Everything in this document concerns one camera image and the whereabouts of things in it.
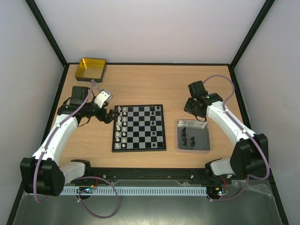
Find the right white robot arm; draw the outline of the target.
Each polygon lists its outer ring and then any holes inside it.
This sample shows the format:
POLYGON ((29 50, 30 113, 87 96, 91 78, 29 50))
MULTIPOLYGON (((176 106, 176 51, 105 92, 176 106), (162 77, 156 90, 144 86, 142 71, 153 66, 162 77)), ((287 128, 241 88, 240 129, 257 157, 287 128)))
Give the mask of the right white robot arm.
POLYGON ((265 180, 270 175, 268 139, 244 125, 226 106, 217 93, 208 93, 202 81, 188 85, 191 97, 184 111, 202 118, 212 119, 234 145, 232 155, 209 162, 204 172, 208 183, 216 183, 222 175, 265 180))

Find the pink tray of black pieces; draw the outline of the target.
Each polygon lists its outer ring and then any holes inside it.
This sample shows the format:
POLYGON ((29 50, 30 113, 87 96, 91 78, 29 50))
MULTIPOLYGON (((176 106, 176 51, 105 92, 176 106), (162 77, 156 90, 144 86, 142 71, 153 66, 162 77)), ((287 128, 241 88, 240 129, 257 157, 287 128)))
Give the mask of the pink tray of black pieces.
POLYGON ((210 132, 208 122, 198 120, 177 120, 176 123, 178 152, 209 152, 210 132))

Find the black frame post left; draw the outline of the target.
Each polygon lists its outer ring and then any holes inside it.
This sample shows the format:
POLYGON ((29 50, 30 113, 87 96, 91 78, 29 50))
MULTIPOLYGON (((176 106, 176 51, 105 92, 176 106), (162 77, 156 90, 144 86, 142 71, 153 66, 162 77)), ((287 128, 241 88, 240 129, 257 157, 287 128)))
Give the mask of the black frame post left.
POLYGON ((39 24, 42 32, 44 33, 46 39, 48 40, 50 46, 52 47, 54 53, 56 54, 58 60, 60 61, 61 65, 65 68, 67 66, 67 61, 55 40, 46 20, 44 19, 42 13, 40 12, 36 2, 34 0, 25 0, 27 3, 30 11, 32 12, 33 16, 35 17, 37 23, 39 24))

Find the black and grey chessboard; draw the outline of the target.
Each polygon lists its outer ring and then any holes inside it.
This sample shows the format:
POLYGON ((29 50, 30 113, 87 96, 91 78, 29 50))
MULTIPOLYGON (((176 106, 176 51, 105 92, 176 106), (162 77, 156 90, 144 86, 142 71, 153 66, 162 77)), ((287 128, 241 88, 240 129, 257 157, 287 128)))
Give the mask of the black and grey chessboard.
POLYGON ((116 105, 120 112, 114 120, 112 152, 166 151, 164 110, 162 104, 116 105))

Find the yellow metal tin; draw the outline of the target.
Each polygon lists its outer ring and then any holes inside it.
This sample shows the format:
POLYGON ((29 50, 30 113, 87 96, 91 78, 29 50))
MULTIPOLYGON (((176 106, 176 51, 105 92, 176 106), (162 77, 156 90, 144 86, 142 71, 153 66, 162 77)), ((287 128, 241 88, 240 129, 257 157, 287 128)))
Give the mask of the yellow metal tin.
POLYGON ((89 83, 94 80, 95 83, 102 84, 106 69, 107 63, 105 59, 81 58, 75 73, 75 79, 79 83, 89 83))

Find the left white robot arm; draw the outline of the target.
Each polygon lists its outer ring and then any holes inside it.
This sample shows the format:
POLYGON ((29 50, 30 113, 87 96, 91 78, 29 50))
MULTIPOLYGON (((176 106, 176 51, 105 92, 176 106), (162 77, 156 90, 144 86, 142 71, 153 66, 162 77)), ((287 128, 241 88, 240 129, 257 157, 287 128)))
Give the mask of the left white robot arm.
POLYGON ((59 196, 64 186, 71 181, 91 174, 88 160, 75 159, 66 166, 59 166, 61 154, 78 128, 82 118, 95 117, 109 124, 119 116, 116 110, 107 110, 113 97, 106 90, 97 96, 93 88, 74 86, 71 97, 58 108, 55 123, 32 157, 25 157, 20 162, 24 191, 33 195, 59 196))

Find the black frame post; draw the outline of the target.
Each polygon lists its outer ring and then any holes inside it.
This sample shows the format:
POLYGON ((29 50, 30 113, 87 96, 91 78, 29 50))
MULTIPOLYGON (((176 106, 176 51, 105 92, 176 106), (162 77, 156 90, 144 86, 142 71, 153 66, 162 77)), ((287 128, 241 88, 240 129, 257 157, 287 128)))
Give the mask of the black frame post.
POLYGON ((27 3, 30 11, 32 12, 33 16, 35 17, 37 23, 39 24, 42 32, 44 33, 46 39, 48 40, 50 46, 52 47, 54 53, 56 54, 58 60, 60 61, 61 65, 65 68, 67 66, 67 61, 55 40, 46 20, 44 19, 42 13, 40 12, 36 2, 34 0, 25 0, 27 3))
POLYGON ((242 41, 238 51, 236 52, 230 66, 235 68, 239 63, 241 57, 243 56, 244 52, 246 51, 247 47, 249 46, 250 42, 252 41, 253 37, 255 36, 256 32, 260 28, 261 24, 263 23, 265 17, 267 16, 268 12, 270 11, 271 7, 275 3, 275 0, 266 0, 260 9, 258 15, 256 16, 254 22, 252 23, 248 33, 246 34, 244 40, 242 41))

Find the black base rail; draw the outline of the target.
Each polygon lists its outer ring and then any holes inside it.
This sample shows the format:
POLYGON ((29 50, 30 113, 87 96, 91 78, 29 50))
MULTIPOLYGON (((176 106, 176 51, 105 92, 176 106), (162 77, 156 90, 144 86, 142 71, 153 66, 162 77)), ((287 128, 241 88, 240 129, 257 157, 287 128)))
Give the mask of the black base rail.
POLYGON ((105 168, 91 167, 84 177, 96 176, 108 181, 118 180, 175 180, 203 186, 231 184, 226 175, 209 176, 204 168, 105 168))

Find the black frame post right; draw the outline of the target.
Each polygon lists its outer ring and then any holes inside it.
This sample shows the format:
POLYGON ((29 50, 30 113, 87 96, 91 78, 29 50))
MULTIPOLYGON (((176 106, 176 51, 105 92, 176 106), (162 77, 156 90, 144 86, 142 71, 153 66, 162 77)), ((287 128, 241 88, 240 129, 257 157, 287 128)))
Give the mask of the black frame post right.
POLYGON ((265 17, 267 16, 268 12, 270 11, 271 7, 275 3, 275 0, 266 0, 260 9, 258 15, 256 16, 254 22, 252 23, 248 33, 246 34, 244 40, 242 41, 238 51, 236 52, 230 66, 235 68, 239 63, 241 57, 243 56, 244 52, 246 51, 247 47, 249 46, 250 42, 252 41, 253 37, 255 36, 256 32, 260 28, 261 24, 263 23, 265 17))

